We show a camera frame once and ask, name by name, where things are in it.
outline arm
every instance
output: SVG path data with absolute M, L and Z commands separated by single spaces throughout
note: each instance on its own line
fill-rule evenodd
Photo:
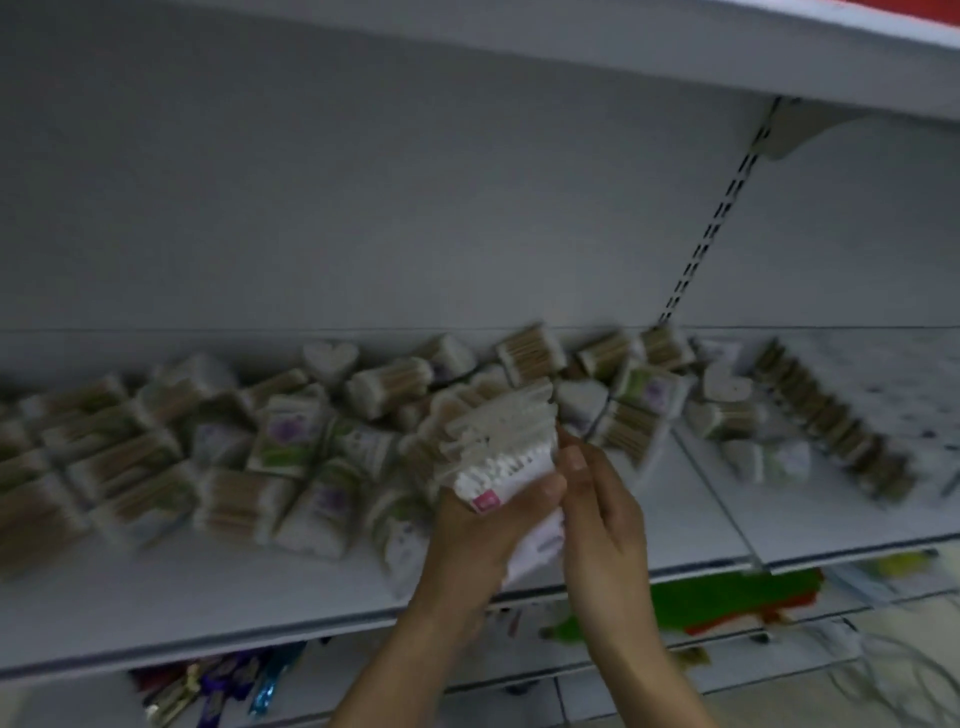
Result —
M 627 728 L 716 728 L 660 641 L 639 504 L 601 449 L 561 447 L 566 587 L 617 711 Z
M 560 505 L 565 488 L 564 478 L 552 473 L 482 516 L 444 489 L 410 606 L 329 728 L 427 725 L 461 649 L 483 625 L 517 543 Z

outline finger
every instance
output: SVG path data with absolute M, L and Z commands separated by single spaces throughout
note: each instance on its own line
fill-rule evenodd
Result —
M 489 529 L 490 538 L 500 544 L 504 554 L 510 555 L 520 539 L 557 510 L 565 492 L 566 479 L 561 474 L 545 475 L 484 516 L 484 527 Z
M 643 511 L 610 458 L 593 445 L 584 446 L 584 456 L 593 472 L 593 487 L 604 525 L 620 543 L 642 539 Z
M 557 455 L 557 470 L 566 478 L 563 506 L 567 532 L 571 535 L 601 533 L 604 524 L 593 487 L 593 473 L 582 449 L 576 445 L 562 449 Z

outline right hand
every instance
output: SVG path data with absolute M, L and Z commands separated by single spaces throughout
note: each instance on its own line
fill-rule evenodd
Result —
M 566 588 L 590 654 L 661 649 L 640 504 L 600 448 L 562 429 L 560 447 Z

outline left hand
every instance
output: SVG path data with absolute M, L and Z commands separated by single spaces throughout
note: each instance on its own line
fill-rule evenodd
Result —
M 566 479 L 550 473 L 503 506 L 479 514 L 443 488 L 410 611 L 424 615 L 457 644 L 474 637 L 516 545 L 560 506 L 565 492 Z

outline white shelf back panel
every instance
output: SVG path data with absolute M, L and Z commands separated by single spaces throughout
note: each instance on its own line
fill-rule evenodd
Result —
M 960 128 L 873 116 L 760 159 L 675 314 L 690 326 L 960 325 Z
M 768 105 L 181 6 L 18 15 L 5 329 L 653 323 Z

